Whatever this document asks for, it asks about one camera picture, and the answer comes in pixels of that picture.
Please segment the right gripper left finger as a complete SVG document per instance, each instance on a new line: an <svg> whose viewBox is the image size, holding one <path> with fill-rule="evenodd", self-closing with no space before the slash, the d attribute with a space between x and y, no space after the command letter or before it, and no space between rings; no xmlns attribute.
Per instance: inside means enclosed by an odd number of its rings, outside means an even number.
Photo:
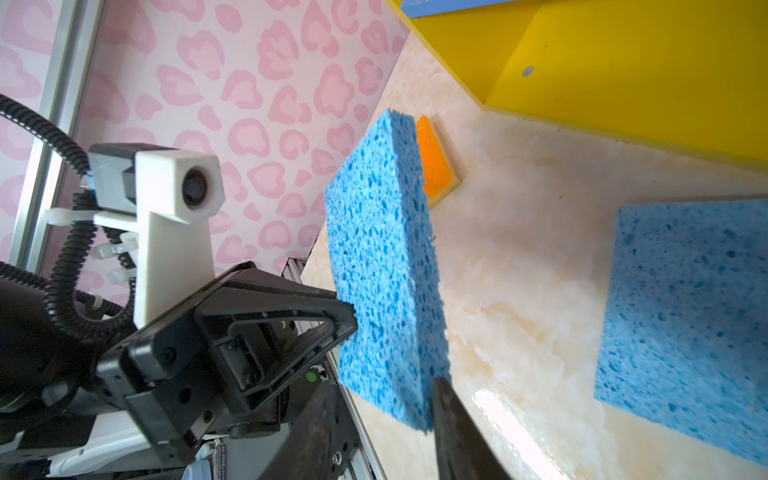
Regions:
<svg viewBox="0 0 768 480"><path fill-rule="evenodd" d="M342 469L333 456L340 421L337 390L324 382L260 479L337 479Z"/></svg>

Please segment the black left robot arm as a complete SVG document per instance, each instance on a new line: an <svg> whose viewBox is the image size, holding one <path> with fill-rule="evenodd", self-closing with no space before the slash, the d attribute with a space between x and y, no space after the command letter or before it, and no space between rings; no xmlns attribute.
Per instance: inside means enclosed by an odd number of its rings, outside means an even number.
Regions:
<svg viewBox="0 0 768 480"><path fill-rule="evenodd" d="M246 262L97 347L57 329L40 291L3 281L1 461L51 477L176 468L210 437L271 435L356 328L333 292Z"/></svg>

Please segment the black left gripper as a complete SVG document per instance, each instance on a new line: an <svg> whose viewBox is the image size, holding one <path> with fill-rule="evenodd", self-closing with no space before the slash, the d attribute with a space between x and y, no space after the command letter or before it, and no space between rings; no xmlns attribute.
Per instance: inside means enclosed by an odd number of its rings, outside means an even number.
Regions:
<svg viewBox="0 0 768 480"><path fill-rule="evenodd" d="M334 292L245 262L109 349L95 373L161 465L180 466L206 434L257 438L295 421L306 370L357 328Z"/></svg>

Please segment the orange sponge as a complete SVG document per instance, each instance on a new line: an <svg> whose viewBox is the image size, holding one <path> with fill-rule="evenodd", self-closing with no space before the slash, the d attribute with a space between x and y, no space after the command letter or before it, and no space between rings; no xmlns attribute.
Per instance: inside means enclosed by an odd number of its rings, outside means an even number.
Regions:
<svg viewBox="0 0 768 480"><path fill-rule="evenodd" d="M416 121L416 128L424 173L423 189L428 197L429 208L432 209L461 184L461 179L433 122L422 115Z"/></svg>

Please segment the blue sponge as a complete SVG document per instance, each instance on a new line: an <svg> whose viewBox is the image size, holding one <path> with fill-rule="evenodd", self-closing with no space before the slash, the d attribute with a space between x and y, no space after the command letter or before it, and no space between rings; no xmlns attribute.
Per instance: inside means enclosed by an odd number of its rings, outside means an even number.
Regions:
<svg viewBox="0 0 768 480"><path fill-rule="evenodd" d="M339 348L341 383L397 421L433 428L449 379L446 321L415 119L385 111L325 190L333 280L357 331Z"/></svg>
<svg viewBox="0 0 768 480"><path fill-rule="evenodd" d="M767 462L767 203L619 210L597 400Z"/></svg>

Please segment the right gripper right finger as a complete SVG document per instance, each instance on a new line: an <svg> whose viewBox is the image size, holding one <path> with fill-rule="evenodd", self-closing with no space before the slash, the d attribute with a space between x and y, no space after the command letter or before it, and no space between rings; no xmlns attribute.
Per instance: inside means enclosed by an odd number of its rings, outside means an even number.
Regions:
<svg viewBox="0 0 768 480"><path fill-rule="evenodd" d="M440 480L511 479L446 378L435 379L432 415Z"/></svg>

